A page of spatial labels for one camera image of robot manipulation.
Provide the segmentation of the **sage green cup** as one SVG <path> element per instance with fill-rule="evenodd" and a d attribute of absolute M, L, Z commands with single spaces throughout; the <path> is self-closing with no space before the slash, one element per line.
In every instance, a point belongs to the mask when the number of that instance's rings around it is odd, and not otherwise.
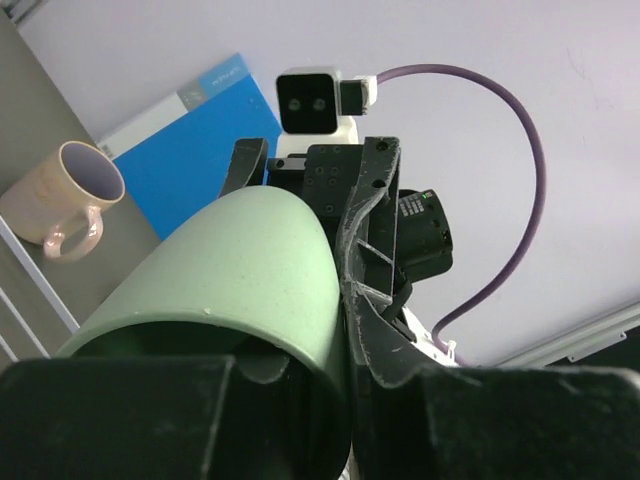
<path fill-rule="evenodd" d="M 317 396 L 309 475 L 337 478 L 350 445 L 338 275 L 318 217 L 288 191 L 245 187 L 201 209 L 134 269 L 60 354 L 223 351 L 250 338 L 309 372 Z"/>

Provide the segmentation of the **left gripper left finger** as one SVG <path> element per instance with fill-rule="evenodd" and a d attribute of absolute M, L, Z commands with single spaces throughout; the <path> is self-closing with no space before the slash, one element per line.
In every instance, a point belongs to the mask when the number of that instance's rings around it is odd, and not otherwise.
<path fill-rule="evenodd" d="M 349 450 L 342 404 L 263 342 L 29 360 L 1 376 L 5 479 L 336 479 Z"/>

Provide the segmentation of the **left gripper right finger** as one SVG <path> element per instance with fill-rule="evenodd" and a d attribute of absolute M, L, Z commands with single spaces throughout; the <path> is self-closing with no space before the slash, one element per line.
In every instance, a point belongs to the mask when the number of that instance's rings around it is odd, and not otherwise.
<path fill-rule="evenodd" d="M 347 306 L 365 479 L 635 479 L 639 376 L 430 361 L 364 297 Z"/>

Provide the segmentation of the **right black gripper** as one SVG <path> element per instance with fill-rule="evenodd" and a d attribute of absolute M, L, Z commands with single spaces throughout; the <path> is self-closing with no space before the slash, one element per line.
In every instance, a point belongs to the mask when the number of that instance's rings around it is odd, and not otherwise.
<path fill-rule="evenodd" d="M 218 197 L 261 185 L 267 159 L 266 139 L 238 139 Z M 344 298 L 392 303 L 399 160 L 398 138 L 367 137 L 363 144 L 313 145 L 304 155 L 267 163 L 267 184 L 287 198 L 275 214 L 285 247 L 335 248 Z"/>

